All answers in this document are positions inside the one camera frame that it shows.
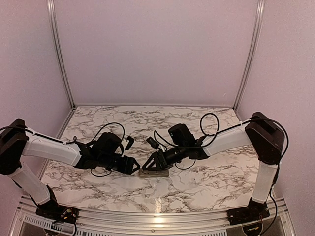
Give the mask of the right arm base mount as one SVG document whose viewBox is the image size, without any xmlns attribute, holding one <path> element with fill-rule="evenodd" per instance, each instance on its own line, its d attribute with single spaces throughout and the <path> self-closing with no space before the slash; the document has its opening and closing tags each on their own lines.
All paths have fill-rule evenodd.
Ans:
<svg viewBox="0 0 315 236">
<path fill-rule="evenodd" d="M 270 213 L 267 206 L 245 206 L 227 211 L 227 218 L 230 225 L 244 224 L 269 216 Z"/>
</svg>

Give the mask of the white remote control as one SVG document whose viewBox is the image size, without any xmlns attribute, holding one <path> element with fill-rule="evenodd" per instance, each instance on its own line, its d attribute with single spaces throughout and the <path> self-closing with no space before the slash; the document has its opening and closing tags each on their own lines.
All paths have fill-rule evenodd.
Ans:
<svg viewBox="0 0 315 236">
<path fill-rule="evenodd" d="M 169 170 L 143 170 L 138 172 L 140 178 L 157 178 L 157 177 L 169 177 Z"/>
</svg>

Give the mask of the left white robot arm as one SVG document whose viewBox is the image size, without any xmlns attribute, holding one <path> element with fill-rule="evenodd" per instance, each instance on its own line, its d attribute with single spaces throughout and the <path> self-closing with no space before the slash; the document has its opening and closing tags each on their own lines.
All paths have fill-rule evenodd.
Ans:
<svg viewBox="0 0 315 236">
<path fill-rule="evenodd" d="M 62 215 L 52 189 L 43 184 L 21 160 L 22 156 L 34 156 L 68 164 L 77 169 L 105 168 L 131 175 L 140 169 L 133 157 L 124 155 L 124 151 L 133 144 L 129 138 L 123 146 L 122 138 L 104 132 L 88 143 L 74 139 L 67 142 L 38 133 L 17 119 L 9 126 L 1 128 L 0 134 L 0 173 L 11 178 L 27 192 L 39 209 L 57 219 Z"/>
</svg>

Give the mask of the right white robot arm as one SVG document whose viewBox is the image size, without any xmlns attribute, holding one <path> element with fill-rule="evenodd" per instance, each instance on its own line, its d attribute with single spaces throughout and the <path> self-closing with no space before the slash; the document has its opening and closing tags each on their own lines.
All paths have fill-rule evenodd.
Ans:
<svg viewBox="0 0 315 236">
<path fill-rule="evenodd" d="M 281 159 L 289 146 L 288 133 L 279 122 L 255 112 L 246 121 L 218 129 L 214 134 L 203 134 L 199 139 L 182 123 L 169 128 L 168 133 L 173 142 L 171 149 L 166 151 L 159 150 L 154 139 L 147 139 L 156 151 L 147 159 L 142 170 L 163 171 L 185 158 L 203 160 L 230 149 L 251 145 L 258 157 L 259 168 L 250 205 L 245 207 L 244 216 L 248 220 L 255 220 L 263 212 L 262 205 L 277 181 Z"/>
</svg>

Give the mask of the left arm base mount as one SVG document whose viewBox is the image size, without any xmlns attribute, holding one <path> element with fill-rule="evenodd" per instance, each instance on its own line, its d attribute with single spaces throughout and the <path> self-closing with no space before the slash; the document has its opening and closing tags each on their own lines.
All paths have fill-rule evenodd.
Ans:
<svg viewBox="0 0 315 236">
<path fill-rule="evenodd" d="M 36 215 L 52 219 L 55 222 L 74 224 L 77 220 L 79 209 L 68 206 L 40 206 L 36 209 Z"/>
</svg>

